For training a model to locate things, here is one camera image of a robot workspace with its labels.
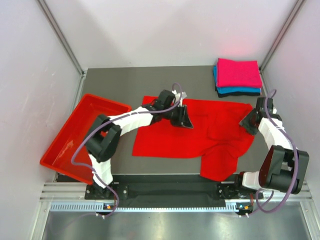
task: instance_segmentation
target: red cloth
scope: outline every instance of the red cloth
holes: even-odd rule
[[[262,87],[257,61],[233,61],[219,58],[217,72],[217,87]]]
[[[145,96],[143,104],[156,97]],[[223,181],[237,170],[238,157],[251,146],[254,136],[239,122],[252,110],[250,104],[185,99],[193,129],[174,127],[163,119],[138,129],[133,156],[201,158],[200,175]]]

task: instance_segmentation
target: folded clothes stack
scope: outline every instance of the folded clothes stack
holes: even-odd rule
[[[262,81],[257,61],[233,61],[219,58],[213,66],[215,90],[219,98],[260,96]]]

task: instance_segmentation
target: red plastic tray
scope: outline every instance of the red plastic tray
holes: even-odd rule
[[[114,116],[131,110],[129,105],[85,94],[41,158],[40,164],[86,184],[92,184],[92,171],[87,167],[71,164],[71,157],[98,115]],[[75,161],[91,165],[85,147]]]

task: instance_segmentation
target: gray tabletop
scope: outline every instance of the gray tabletop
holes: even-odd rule
[[[158,96],[178,82],[190,99],[219,100],[256,105],[255,96],[218,98],[212,66],[169,66],[132,68],[91,68],[82,94],[90,93],[139,107],[145,95]],[[111,159],[112,174],[199,174],[201,158],[178,159],[132,156],[137,130],[123,135]],[[268,148],[257,134],[251,148],[239,158],[237,172],[257,171],[265,160]]]

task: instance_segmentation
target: pink folded shirt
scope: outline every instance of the pink folded shirt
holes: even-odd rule
[[[262,87],[257,61],[233,61],[219,58],[217,69],[217,87]]]

